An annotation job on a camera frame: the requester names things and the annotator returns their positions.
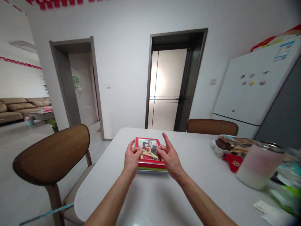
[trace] couple in photo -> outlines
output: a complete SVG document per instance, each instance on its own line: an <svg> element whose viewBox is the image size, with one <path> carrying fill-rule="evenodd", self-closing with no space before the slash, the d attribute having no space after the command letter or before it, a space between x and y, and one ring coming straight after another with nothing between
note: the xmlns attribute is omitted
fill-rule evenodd
<svg viewBox="0 0 301 226"><path fill-rule="evenodd" d="M143 150L143 158L144 159L153 159L153 160L159 160L157 157L157 151L155 145L151 141L143 142L142 144L142 150Z"/></svg>

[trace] wall outlet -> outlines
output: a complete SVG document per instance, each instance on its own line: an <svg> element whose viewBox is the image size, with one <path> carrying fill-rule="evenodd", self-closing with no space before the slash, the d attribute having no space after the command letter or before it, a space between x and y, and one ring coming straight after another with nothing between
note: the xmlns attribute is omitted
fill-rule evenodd
<svg viewBox="0 0 301 226"><path fill-rule="evenodd" d="M210 80L210 85L215 85L216 84L216 79Z"/></svg>

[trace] forearm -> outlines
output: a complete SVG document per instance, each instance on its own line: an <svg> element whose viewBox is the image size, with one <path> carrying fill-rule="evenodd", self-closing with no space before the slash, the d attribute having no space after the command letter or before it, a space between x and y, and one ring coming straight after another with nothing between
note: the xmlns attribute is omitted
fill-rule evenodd
<svg viewBox="0 0 301 226"><path fill-rule="evenodd" d="M132 181L133 177L122 172L84 225L115 225Z"/></svg>
<svg viewBox="0 0 301 226"><path fill-rule="evenodd" d="M204 226L237 226L186 173L176 181Z"/></svg>

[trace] stack of books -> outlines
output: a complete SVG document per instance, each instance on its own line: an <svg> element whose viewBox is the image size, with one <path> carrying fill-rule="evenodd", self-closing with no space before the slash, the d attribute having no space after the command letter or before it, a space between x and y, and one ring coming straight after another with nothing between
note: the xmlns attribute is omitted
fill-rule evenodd
<svg viewBox="0 0 301 226"><path fill-rule="evenodd" d="M163 161L160 161L157 156L156 148L160 145L158 139L152 138L136 138L135 146L138 150L142 150L141 158L138 162L139 173L149 174L168 174Z"/></svg>

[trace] sofa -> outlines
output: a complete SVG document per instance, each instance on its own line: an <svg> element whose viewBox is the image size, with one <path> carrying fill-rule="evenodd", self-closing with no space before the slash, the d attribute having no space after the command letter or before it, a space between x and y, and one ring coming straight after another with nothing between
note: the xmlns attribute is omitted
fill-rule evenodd
<svg viewBox="0 0 301 226"><path fill-rule="evenodd" d="M29 116L29 113L51 106L49 97L38 98L0 98L0 124L17 121Z"/></svg>

